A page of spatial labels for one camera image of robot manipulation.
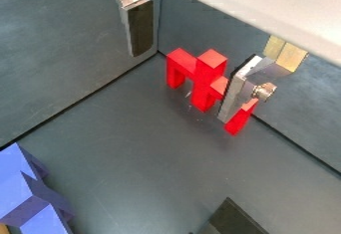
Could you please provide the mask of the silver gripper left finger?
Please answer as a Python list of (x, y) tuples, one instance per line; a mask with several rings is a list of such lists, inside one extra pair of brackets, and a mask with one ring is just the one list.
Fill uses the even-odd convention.
[(126, 26), (130, 54), (142, 55), (154, 44), (154, 1), (116, 0)]

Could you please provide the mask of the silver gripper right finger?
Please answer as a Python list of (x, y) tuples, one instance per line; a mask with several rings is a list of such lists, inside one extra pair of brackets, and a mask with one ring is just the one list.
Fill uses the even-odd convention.
[(275, 36), (270, 36), (262, 52), (253, 54), (230, 74), (230, 82), (217, 117), (227, 123), (243, 104), (266, 102), (273, 96), (278, 78), (293, 74), (307, 52)]

